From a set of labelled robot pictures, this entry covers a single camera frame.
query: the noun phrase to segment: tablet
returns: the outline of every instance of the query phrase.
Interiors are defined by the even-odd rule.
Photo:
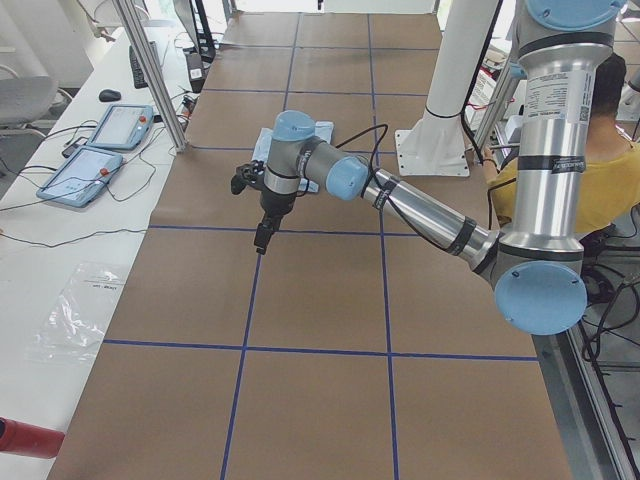
[[[71,207],[84,207],[120,170],[122,161],[119,153],[78,147],[36,192],[36,196]]]
[[[109,105],[87,145],[106,150],[133,150],[153,124],[150,105]]]

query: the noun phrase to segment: computer mouse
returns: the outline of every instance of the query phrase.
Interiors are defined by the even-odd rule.
[[[116,102],[122,98],[122,94],[117,90],[111,90],[109,88],[100,92],[98,100],[101,102]]]

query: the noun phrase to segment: red cup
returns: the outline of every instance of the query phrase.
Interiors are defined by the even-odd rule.
[[[58,455],[62,440],[62,432],[0,418],[0,452],[53,458]]]

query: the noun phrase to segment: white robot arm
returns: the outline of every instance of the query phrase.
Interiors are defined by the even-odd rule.
[[[238,167],[232,191],[261,190],[255,245],[267,244],[291,212],[301,178],[343,200],[358,196],[409,224],[429,243],[467,261],[494,288],[501,313],[529,333],[574,325],[586,308],[582,246],[574,237],[580,175],[597,66],[610,56],[624,1],[527,0],[518,57],[527,94],[513,222],[488,231],[382,169],[314,136],[308,115],[278,115],[265,166]]]

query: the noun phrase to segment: clear plastic bag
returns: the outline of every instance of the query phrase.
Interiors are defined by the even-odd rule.
[[[27,358],[91,365],[128,274],[122,265],[79,264],[27,347]]]

